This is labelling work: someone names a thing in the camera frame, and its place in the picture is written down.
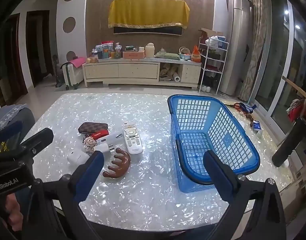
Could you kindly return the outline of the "person's left hand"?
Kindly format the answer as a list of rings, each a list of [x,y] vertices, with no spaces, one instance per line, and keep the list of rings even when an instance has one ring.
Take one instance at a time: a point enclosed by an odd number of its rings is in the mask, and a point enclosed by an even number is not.
[[[5,208],[8,217],[8,224],[12,227],[13,231],[21,231],[23,225],[23,215],[20,211],[20,205],[14,193],[7,195],[5,200]]]

